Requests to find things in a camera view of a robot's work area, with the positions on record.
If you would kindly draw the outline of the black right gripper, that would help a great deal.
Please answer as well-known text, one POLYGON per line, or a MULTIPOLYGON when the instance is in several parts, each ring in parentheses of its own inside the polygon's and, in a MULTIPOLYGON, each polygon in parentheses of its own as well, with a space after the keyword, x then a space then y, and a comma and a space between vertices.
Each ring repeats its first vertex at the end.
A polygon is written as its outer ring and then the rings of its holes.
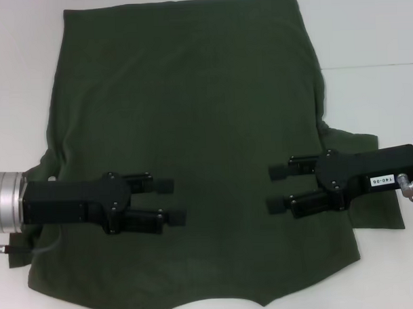
POLYGON ((291 156, 286 164, 269 166, 272 182, 291 176, 315 175, 324 198, 267 199, 269 221, 280 230, 335 229, 353 199, 374 192, 399 189, 397 177, 413 179, 413 145, 372 152, 291 156))

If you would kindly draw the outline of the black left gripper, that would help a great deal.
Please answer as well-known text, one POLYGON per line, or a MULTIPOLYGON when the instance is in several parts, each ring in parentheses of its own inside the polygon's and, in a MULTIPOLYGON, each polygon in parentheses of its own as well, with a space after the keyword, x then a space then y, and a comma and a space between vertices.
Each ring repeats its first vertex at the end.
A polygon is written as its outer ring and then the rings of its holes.
POLYGON ((92 181, 30 182, 23 196, 24 224, 78 224, 102 226, 109 234, 161 234, 163 226, 184 226, 186 215, 124 218, 123 212, 144 194, 172 194, 174 180, 154 178, 149 172, 104 174, 92 181))

